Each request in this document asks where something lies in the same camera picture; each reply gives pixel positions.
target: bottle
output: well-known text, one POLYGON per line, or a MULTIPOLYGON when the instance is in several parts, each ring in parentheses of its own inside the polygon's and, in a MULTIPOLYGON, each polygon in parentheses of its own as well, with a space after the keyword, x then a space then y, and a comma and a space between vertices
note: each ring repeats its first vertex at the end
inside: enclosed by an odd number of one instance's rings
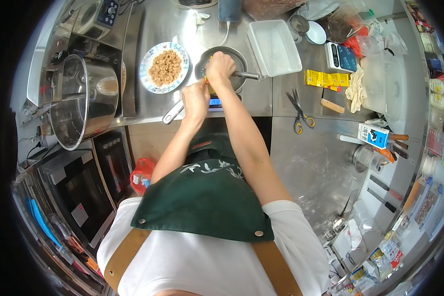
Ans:
POLYGON ((438 93, 431 92, 431 96, 429 98, 431 102, 431 106, 443 110, 444 109, 444 97, 438 93))
POLYGON ((444 83, 440 79, 431 78, 429 80, 429 89, 431 90, 431 92, 442 95, 444 93, 444 83))

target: leather apron strap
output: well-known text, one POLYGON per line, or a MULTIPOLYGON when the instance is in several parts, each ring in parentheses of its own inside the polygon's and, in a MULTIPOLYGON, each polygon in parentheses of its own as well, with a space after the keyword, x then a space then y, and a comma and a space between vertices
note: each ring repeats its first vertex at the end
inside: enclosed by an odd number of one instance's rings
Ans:
MULTIPOLYGON (((118 293, 118 284, 125 270, 150 232, 151 230, 132 228, 108 261, 104 277, 116 293, 118 293)), ((275 241, 253 242, 252 246, 276 294, 278 296, 302 296, 295 277, 281 255, 275 241)))

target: oven door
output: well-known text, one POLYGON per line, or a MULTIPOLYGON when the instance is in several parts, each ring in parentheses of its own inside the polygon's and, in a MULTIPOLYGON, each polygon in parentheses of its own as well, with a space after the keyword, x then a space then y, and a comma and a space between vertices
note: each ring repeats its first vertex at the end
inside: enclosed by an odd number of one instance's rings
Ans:
POLYGON ((65 151, 41 168, 51 199, 79 240, 98 245, 115 218, 92 151, 65 151))
POLYGON ((113 202, 118 204, 132 191, 123 135, 118 131, 110 131, 93 141, 107 189, 113 202))

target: dark green apron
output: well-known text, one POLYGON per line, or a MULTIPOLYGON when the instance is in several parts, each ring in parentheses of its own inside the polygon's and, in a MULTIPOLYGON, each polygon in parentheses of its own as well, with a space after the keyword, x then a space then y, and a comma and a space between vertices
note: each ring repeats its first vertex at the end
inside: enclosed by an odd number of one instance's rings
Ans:
POLYGON ((245 182, 227 134, 193 140, 188 156, 205 159, 149 186, 131 226, 233 241, 274 239, 270 218, 245 182))
POLYGON ((227 133, 193 140, 186 164, 146 189, 131 226, 104 272, 115 291, 151 230, 168 230, 251 242, 278 295, 302 296, 273 241, 270 218, 244 180, 227 133))

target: hand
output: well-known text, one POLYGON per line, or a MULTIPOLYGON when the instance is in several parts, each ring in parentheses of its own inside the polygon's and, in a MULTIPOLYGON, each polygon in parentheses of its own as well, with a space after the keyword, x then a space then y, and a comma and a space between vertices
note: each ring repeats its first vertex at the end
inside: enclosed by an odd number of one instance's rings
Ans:
POLYGON ((223 52, 214 53, 205 67, 205 74, 212 86, 220 79, 229 79, 234 71, 235 62, 231 56, 225 55, 223 52))
POLYGON ((209 85, 204 79, 183 88, 182 97, 186 116, 183 122, 201 125, 209 109, 209 85))

